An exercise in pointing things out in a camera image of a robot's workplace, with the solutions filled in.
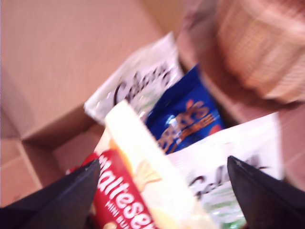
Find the snack bag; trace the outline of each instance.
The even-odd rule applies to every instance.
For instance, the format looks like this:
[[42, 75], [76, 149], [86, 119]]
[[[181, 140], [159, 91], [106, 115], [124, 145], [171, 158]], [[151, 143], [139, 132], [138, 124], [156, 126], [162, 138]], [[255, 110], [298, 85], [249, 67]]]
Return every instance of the snack bag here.
[[108, 112], [126, 99], [145, 120], [164, 91], [182, 76], [171, 32], [132, 54], [84, 104], [85, 113], [104, 124]]
[[199, 79], [198, 66], [166, 90], [146, 125], [166, 154], [224, 129], [214, 101]]
[[167, 155], [220, 229], [245, 223], [227, 171], [228, 156], [283, 178], [278, 114], [240, 124]]
[[93, 202], [100, 228], [215, 228], [126, 101], [108, 113], [105, 123], [95, 152], [84, 162], [98, 158], [101, 165]]

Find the white snack bag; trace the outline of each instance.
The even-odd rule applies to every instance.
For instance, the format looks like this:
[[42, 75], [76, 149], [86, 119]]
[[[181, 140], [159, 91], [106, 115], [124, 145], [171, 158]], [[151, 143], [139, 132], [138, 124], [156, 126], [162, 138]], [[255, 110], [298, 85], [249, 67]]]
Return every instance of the white snack bag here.
[[173, 33], [133, 53], [87, 100], [85, 113], [101, 124], [108, 112], [127, 99], [145, 120], [166, 89], [181, 79]]
[[284, 177], [278, 113], [240, 124], [167, 155], [220, 229], [245, 219], [232, 190], [227, 158], [233, 155], [276, 179]]

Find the wicker basket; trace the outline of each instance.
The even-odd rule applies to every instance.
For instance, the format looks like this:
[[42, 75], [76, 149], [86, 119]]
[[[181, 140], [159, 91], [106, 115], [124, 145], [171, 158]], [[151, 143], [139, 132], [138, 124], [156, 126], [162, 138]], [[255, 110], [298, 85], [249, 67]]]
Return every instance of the wicker basket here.
[[220, 0], [227, 67], [263, 98], [305, 101], [305, 0]]

